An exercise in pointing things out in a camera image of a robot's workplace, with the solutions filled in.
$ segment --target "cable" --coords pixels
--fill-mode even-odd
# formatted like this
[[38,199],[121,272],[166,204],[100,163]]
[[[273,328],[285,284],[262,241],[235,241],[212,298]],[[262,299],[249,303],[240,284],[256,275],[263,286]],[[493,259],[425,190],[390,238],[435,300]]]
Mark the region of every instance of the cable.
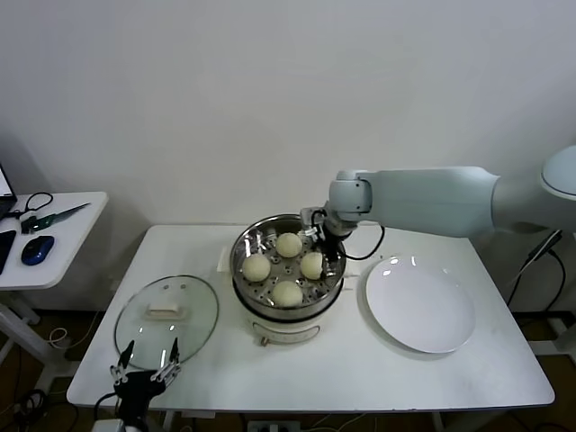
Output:
[[509,306],[512,303],[512,299],[516,295],[516,290],[518,289],[518,287],[520,285],[520,281],[522,280],[522,272],[524,271],[524,268],[526,266],[528,266],[529,262],[530,262],[530,258],[525,261],[525,263],[522,265],[522,267],[520,267],[520,272],[518,273],[518,276],[516,278],[516,283],[514,283],[514,288],[512,289],[512,294],[508,297],[508,301],[506,301],[507,306]]
[[345,423],[344,423],[341,427],[339,427],[338,429],[336,429],[335,427],[328,427],[328,426],[315,427],[315,426],[317,426],[318,424],[320,424],[322,421],[324,421],[325,419],[327,419],[327,418],[330,416],[330,415],[328,414],[326,417],[321,418],[319,421],[317,421],[316,423],[314,423],[314,426],[312,426],[312,428],[310,428],[310,429],[305,429],[305,430],[303,430],[302,432],[314,432],[314,431],[316,431],[316,430],[331,430],[332,432],[342,432],[342,430],[343,430],[346,426],[348,426],[348,425],[354,423],[355,421],[361,419],[361,418],[364,417],[366,414],[367,414],[367,413],[365,412],[364,414],[359,414],[359,415],[357,415],[356,417],[354,417],[354,418],[350,419],[349,421],[345,422]]
[[508,411],[508,414],[527,432],[532,432],[532,430],[530,429],[530,427],[528,427],[528,425],[526,423],[524,423],[519,416],[517,416],[516,414],[514,414],[512,411]]
[[[546,306],[542,312],[548,312],[550,310],[550,308],[552,308],[554,306],[554,304],[556,303],[556,301],[560,298],[560,296],[563,293],[564,290],[564,286],[566,285],[566,268],[564,267],[564,262],[562,261],[562,259],[558,256],[558,254],[556,254],[556,252],[554,252],[553,249],[550,249],[546,252],[547,255],[550,255],[550,257],[554,258],[556,260],[556,262],[558,263],[558,265],[560,266],[560,269],[562,271],[562,281],[560,282],[560,288],[558,288],[558,292],[556,293],[556,295],[554,296],[554,298],[552,299],[552,301],[550,301],[550,303],[548,303],[548,306]],[[522,275],[519,275],[516,283],[514,283],[514,289],[512,290],[512,294],[508,297],[508,301],[506,302],[506,305],[509,306],[512,302],[512,299],[514,298],[514,295],[516,294],[516,291],[518,289],[518,286],[520,285],[520,281],[522,280]],[[533,321],[529,321],[528,323],[523,324],[520,327],[524,327],[526,325],[528,325],[529,323],[531,323]]]
[[356,416],[354,418],[352,418],[351,420],[347,421],[346,423],[344,423],[341,427],[338,428],[338,432],[341,432],[342,429],[344,429],[346,426],[354,423],[355,421],[361,419],[362,417],[364,417],[367,413],[365,412],[364,414],[360,414],[359,416]]
[[[47,196],[48,200],[46,202],[42,202],[39,206],[37,207],[31,207],[30,203],[32,201],[33,198],[36,198],[37,196]],[[54,195],[52,195],[49,192],[37,192],[37,193],[33,193],[32,195],[30,195],[28,197],[28,200],[26,200],[26,204],[24,205],[24,210],[14,210],[14,211],[10,211],[8,213],[6,213],[4,215],[5,218],[16,218],[17,220],[19,220],[24,214],[28,213],[28,212],[36,212],[39,209],[43,209],[44,207],[46,207],[48,204],[52,203],[52,201],[54,201]]]
[[315,221],[317,214],[321,214],[323,216],[326,216],[326,211],[325,210],[315,210],[312,212],[312,215],[310,216],[310,222],[312,223],[312,227],[317,229],[317,230],[320,230],[319,225]]
[[100,408],[100,404],[111,397],[116,396],[116,393],[106,393],[102,398],[100,398],[96,404],[94,405],[93,414],[94,414],[94,421],[98,421],[98,409]]
[[[56,348],[56,349],[70,349],[73,347],[77,347],[78,345],[80,345],[82,342],[84,342],[86,340],[86,338],[88,336],[90,336],[90,332],[92,331],[92,328],[94,327],[94,324],[96,323],[96,318],[98,317],[98,315],[100,314],[100,311],[98,311],[97,313],[94,314],[94,317],[92,318],[92,322],[90,323],[90,327],[88,328],[88,331],[80,338],[80,340],[78,340],[77,342],[75,342],[72,345],[69,346],[60,346],[58,345],[58,342],[63,341],[64,339],[66,339],[66,337],[68,336],[68,330],[66,330],[63,327],[56,327],[54,328],[50,334],[48,335],[48,339],[45,339],[46,342],[48,342],[50,344],[51,347]],[[54,337],[54,335],[61,331],[62,332],[62,336],[59,337]]]
[[520,271],[517,273],[516,276],[514,276],[514,278],[512,278],[507,285],[512,284],[514,281],[516,281],[525,271],[526,269],[532,264],[534,263],[538,258],[540,258],[542,255],[542,251],[546,249],[546,247],[550,244],[550,242],[552,242],[552,240],[554,240],[556,238],[556,236],[558,235],[558,233],[562,232],[561,229],[557,229],[556,231],[554,231],[552,234],[550,234],[548,236],[548,238],[546,239],[546,241],[544,242],[544,244],[538,249],[538,251],[531,257],[529,257],[529,259],[524,263],[524,265],[522,265],[522,267],[520,268]]
[[13,392],[13,405],[18,400],[18,387],[20,387],[20,375],[22,374],[22,347],[18,346],[18,373],[16,374],[16,384]]
[[[526,432],[532,432],[532,429],[530,429],[530,427],[528,427],[528,425],[522,421],[522,419],[517,416],[515,413],[513,413],[512,411],[508,411],[508,414],[526,431]],[[543,430],[544,428],[557,428],[560,430],[563,430],[564,432],[572,432],[570,429],[568,429],[565,426],[559,425],[557,423],[539,423],[536,425],[536,427],[534,428],[534,432],[540,432],[541,430]]]
[[323,418],[321,418],[320,420],[318,420],[316,423],[314,423],[312,426],[310,426],[310,429],[315,428],[317,425],[319,425],[320,423],[322,423],[324,420],[326,420],[328,417],[330,417],[332,414],[328,414],[327,416],[324,416]]
[[558,256],[558,254],[556,254],[552,249],[550,249],[548,251],[548,255],[550,255],[550,257],[554,258],[556,260],[556,262],[558,263],[558,265],[560,266],[560,268],[562,270],[562,281],[560,282],[560,288],[558,288],[558,292],[556,293],[556,295],[554,296],[552,301],[550,301],[550,303],[548,303],[548,306],[546,306],[546,308],[544,309],[544,312],[548,312],[550,310],[550,308],[552,308],[554,306],[554,304],[556,303],[558,298],[562,295],[564,285],[566,284],[566,267],[564,267],[564,263],[562,262],[562,260]]
[[46,393],[42,390],[27,391],[14,404],[13,422],[3,429],[16,425],[18,430],[28,430],[28,428],[42,418],[47,410]]
[[[18,369],[17,369],[18,372],[16,373],[16,383],[14,384],[13,402],[6,408],[4,408],[2,411],[0,411],[0,417],[2,417],[10,408],[12,408],[15,405],[16,401],[18,400],[18,387],[20,386],[20,377],[22,375],[22,348],[19,345],[16,347],[18,349]],[[6,428],[8,428],[13,424],[14,424],[13,421],[8,423],[4,427],[0,428],[0,431],[5,430]]]
[[374,247],[374,249],[372,249],[372,251],[370,251],[370,253],[368,255],[365,255],[365,256],[346,255],[344,250],[342,250],[339,247],[339,245],[338,245],[338,252],[340,252],[340,255],[342,255],[343,257],[351,259],[352,261],[364,261],[365,259],[368,259],[369,257],[371,257],[372,255],[374,255],[376,253],[376,251],[378,250],[378,248],[380,247],[380,245],[382,244],[382,242],[384,240],[384,234],[386,233],[386,229],[382,225],[380,226],[380,229],[382,230],[382,234],[380,235],[380,238],[378,239],[378,243],[376,243],[376,246]]

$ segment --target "wire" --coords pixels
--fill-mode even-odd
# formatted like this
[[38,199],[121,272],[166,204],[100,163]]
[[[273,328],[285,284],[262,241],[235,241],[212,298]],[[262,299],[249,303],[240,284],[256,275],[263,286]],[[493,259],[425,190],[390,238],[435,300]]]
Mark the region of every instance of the wire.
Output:
[[508,411],[508,414],[527,432],[532,432],[532,430],[530,429],[530,427],[528,427],[528,425],[526,423],[524,423],[519,416],[517,416],[516,414],[514,414],[512,411]]
[[[32,201],[33,198],[37,197],[37,196],[47,196],[48,200],[46,202],[42,202],[39,206],[37,207],[31,207],[30,206],[30,202]],[[52,201],[54,201],[54,195],[52,195],[49,192],[37,192],[37,193],[33,193],[32,195],[30,195],[28,197],[28,199],[26,200],[26,204],[24,205],[24,210],[14,210],[11,211],[7,214],[5,214],[4,216],[6,218],[16,218],[16,219],[20,219],[24,214],[28,213],[28,212],[36,212],[39,209],[43,209],[44,207],[46,207],[48,204],[52,203]]]
[[328,427],[328,426],[321,426],[321,427],[315,427],[318,424],[320,424],[322,421],[324,421],[325,419],[327,419],[328,417],[330,417],[330,414],[328,414],[326,417],[321,418],[319,421],[317,421],[316,423],[314,423],[314,425],[312,426],[312,428],[310,429],[305,429],[302,432],[314,432],[316,430],[331,430],[332,432],[342,432],[342,430],[348,426],[351,425],[352,423],[354,423],[355,421],[361,419],[362,417],[364,417],[367,413],[365,412],[364,414],[359,414],[356,417],[350,419],[349,421],[345,422],[341,427],[339,427],[338,429],[336,429],[335,427]]
[[94,421],[98,421],[98,409],[100,408],[100,404],[102,402],[104,402],[107,399],[110,399],[112,397],[116,396],[116,393],[112,392],[112,393],[106,393],[102,398],[100,398],[96,404],[94,405],[94,410],[93,410],[93,414],[94,414]]
[[[2,417],[10,408],[12,408],[15,404],[16,401],[18,399],[18,387],[20,386],[20,377],[22,375],[22,348],[18,345],[16,346],[18,349],[18,372],[16,373],[16,383],[14,384],[14,390],[13,390],[13,402],[8,405],[6,408],[4,408],[2,411],[0,411],[0,417]],[[0,428],[0,431],[5,430],[6,428],[8,428],[8,426],[11,426],[14,422],[10,422],[8,425]]]
[[512,303],[512,299],[516,295],[516,291],[517,291],[518,287],[520,286],[520,281],[522,280],[522,273],[521,272],[523,271],[524,267],[526,267],[528,265],[529,261],[530,261],[530,259],[527,259],[526,262],[520,268],[520,273],[518,274],[518,276],[516,278],[516,283],[514,283],[514,288],[512,289],[512,294],[508,297],[508,301],[506,301],[507,306],[509,306]]
[[[515,413],[513,413],[512,411],[508,411],[508,414],[527,432],[532,432],[532,429],[530,429],[530,427],[528,427],[528,425],[522,421],[522,419],[517,416]],[[544,428],[557,428],[560,430],[563,430],[564,432],[572,432],[570,429],[568,429],[565,426],[559,425],[557,423],[539,423],[536,425],[536,427],[534,428],[534,432],[540,432],[541,430],[543,430]]]
[[384,240],[384,234],[386,233],[386,228],[381,225],[380,229],[382,230],[382,234],[380,234],[380,238],[378,239],[378,243],[376,243],[376,246],[374,247],[374,249],[372,249],[372,251],[368,255],[364,255],[364,256],[346,255],[344,250],[342,250],[340,247],[338,247],[338,252],[340,252],[340,255],[342,255],[343,257],[351,259],[352,261],[364,261],[365,259],[368,259],[369,257],[371,257],[372,255],[374,255],[376,253],[376,251],[378,250],[378,248],[380,247],[380,245],[382,244],[382,242]]
[[312,227],[319,230],[319,225],[318,225],[318,223],[316,223],[316,215],[317,214],[321,214],[323,216],[326,216],[326,211],[325,210],[315,210],[312,212],[312,215],[310,216],[310,222],[312,223]]
[[544,312],[548,312],[550,310],[550,308],[552,308],[554,306],[554,304],[556,303],[558,298],[562,295],[564,285],[566,284],[566,267],[564,267],[564,263],[562,262],[562,260],[558,256],[558,254],[556,254],[552,249],[550,249],[548,251],[548,255],[550,255],[550,257],[554,258],[556,260],[556,262],[558,263],[558,265],[560,266],[560,268],[562,270],[562,281],[560,282],[560,288],[558,288],[558,292],[556,293],[556,295],[554,296],[552,301],[550,301],[550,303],[548,303],[548,306],[546,306],[546,308],[544,309]]
[[[90,336],[90,332],[92,331],[92,328],[94,327],[94,324],[96,323],[96,318],[98,317],[98,315],[100,314],[100,311],[98,311],[97,313],[94,314],[94,317],[92,318],[92,322],[90,323],[90,327],[88,328],[88,331],[80,338],[80,340],[78,340],[77,342],[75,342],[72,345],[69,346],[60,346],[58,345],[58,342],[63,341],[64,339],[66,339],[66,337],[68,336],[68,330],[66,330],[63,327],[56,327],[54,328],[50,334],[48,335],[48,339],[45,339],[46,342],[48,342],[50,344],[51,347],[56,348],[56,349],[70,349],[73,347],[77,347],[78,345],[80,345],[82,342],[84,342],[86,340],[86,338],[88,336]],[[61,331],[62,335],[59,337],[54,337],[54,335]]]
[[362,417],[364,417],[367,413],[365,412],[364,414],[360,414],[359,416],[356,416],[354,418],[352,418],[351,420],[347,421],[345,424],[343,424],[341,427],[338,428],[338,432],[341,432],[342,429],[344,429],[346,426],[354,423],[355,421],[361,419]]
[[[554,258],[556,260],[556,262],[558,263],[558,265],[560,266],[560,269],[562,271],[562,281],[560,282],[560,288],[558,288],[558,292],[556,293],[556,295],[554,296],[554,298],[552,299],[552,301],[550,301],[548,303],[548,306],[546,306],[542,312],[548,312],[550,310],[550,308],[552,308],[554,306],[554,304],[556,303],[556,301],[560,298],[560,296],[563,293],[564,290],[564,286],[566,285],[566,267],[564,267],[564,262],[562,261],[562,259],[558,256],[558,254],[556,254],[556,252],[554,252],[553,249],[550,249],[546,252],[547,255],[550,255],[550,257]],[[509,306],[512,303],[512,299],[514,298],[514,295],[516,294],[516,291],[518,289],[518,286],[520,285],[520,281],[522,280],[522,275],[519,275],[516,283],[514,283],[514,289],[512,290],[512,294],[508,297],[508,301],[506,302],[506,305]]]
[[320,423],[322,423],[324,420],[326,420],[328,417],[330,417],[332,414],[328,414],[327,416],[324,416],[323,418],[321,418],[320,420],[318,420],[316,423],[314,423],[312,426],[310,426],[310,428],[315,428],[317,425],[319,425]]
[[22,375],[22,347],[18,346],[18,373],[16,374],[16,384],[13,392],[13,405],[18,399],[18,387],[20,387],[20,375]]
[[552,234],[550,234],[548,236],[548,239],[544,242],[544,244],[542,245],[542,247],[540,247],[538,249],[538,251],[534,254],[534,256],[532,256],[532,258],[528,259],[524,265],[522,265],[522,267],[520,268],[520,271],[517,273],[516,276],[514,276],[514,278],[512,278],[507,285],[512,284],[514,281],[516,281],[525,271],[526,269],[532,264],[534,263],[539,257],[540,257],[540,253],[546,249],[546,247],[550,244],[550,242],[556,237],[556,235],[562,232],[561,229],[557,229],[556,231],[554,231]]

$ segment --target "blue mouse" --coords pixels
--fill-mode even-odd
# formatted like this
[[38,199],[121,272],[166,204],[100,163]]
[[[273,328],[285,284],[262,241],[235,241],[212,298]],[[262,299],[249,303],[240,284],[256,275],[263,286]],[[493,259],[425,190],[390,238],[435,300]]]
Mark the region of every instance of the blue mouse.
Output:
[[27,266],[36,266],[46,259],[46,256],[54,246],[52,236],[39,236],[33,238],[22,250],[22,262]]

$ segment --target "scissors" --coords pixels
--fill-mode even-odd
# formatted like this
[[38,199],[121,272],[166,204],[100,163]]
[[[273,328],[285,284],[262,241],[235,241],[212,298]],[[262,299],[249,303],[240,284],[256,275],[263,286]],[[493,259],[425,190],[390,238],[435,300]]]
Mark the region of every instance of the scissors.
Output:
[[90,205],[90,202],[86,204],[78,205],[77,207],[73,207],[68,210],[64,210],[60,213],[52,213],[48,216],[44,216],[43,218],[37,218],[36,216],[31,216],[27,220],[23,220],[22,225],[22,234],[32,234],[36,231],[45,230],[47,227],[54,225],[55,223],[65,221],[70,216],[75,214],[76,212],[81,211],[85,207]]

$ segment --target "floor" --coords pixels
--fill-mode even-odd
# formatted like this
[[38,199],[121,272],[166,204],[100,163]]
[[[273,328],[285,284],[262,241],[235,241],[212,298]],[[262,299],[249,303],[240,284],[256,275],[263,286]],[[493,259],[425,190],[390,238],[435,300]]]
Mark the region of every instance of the floor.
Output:
[[[34,329],[42,337],[47,338],[50,331],[56,327],[68,329],[69,336],[73,341],[79,340],[88,330],[94,315],[90,313],[43,313],[42,320]],[[94,333],[97,326],[94,326],[91,333]],[[532,339],[547,339],[553,336],[544,320],[528,322],[523,328],[525,335]],[[78,346],[67,351],[67,358],[70,360],[81,360],[86,351],[91,335]],[[0,345],[5,342],[5,336],[0,334]],[[494,419],[489,425],[481,429],[481,432],[554,432],[570,430],[576,432],[576,368],[568,357],[541,357],[540,364],[544,368],[556,392],[556,401],[553,405],[542,408],[516,409],[511,414],[503,414]],[[41,372],[41,365],[25,351],[13,348],[9,356],[0,365],[0,432],[11,432],[17,430],[15,426],[10,426],[12,422],[12,411],[5,409],[11,407],[14,400],[22,397],[31,390],[36,383]],[[74,432],[89,432],[94,424],[91,409],[77,409],[66,403],[66,388],[69,380],[57,380],[50,390],[47,413],[35,422],[29,430],[34,431],[58,431],[66,432],[77,420],[72,430]],[[102,419],[109,418],[107,412],[102,411]],[[159,414],[153,414],[156,420],[160,420]],[[321,420],[323,415],[306,414],[246,414],[235,413],[219,414],[214,419],[197,419],[192,421],[189,418],[175,418],[172,430],[175,432],[240,432],[243,430],[243,421],[259,419],[283,419],[298,420],[303,429],[312,428],[315,423]],[[322,427],[341,428],[354,415],[335,414],[322,421]],[[445,414],[444,421],[449,425],[457,419],[458,413]],[[542,423],[554,423],[561,427],[538,427]],[[431,415],[427,413],[404,413],[404,414],[368,414],[350,423],[344,428],[344,432],[361,431],[414,431],[432,432],[434,430]]]

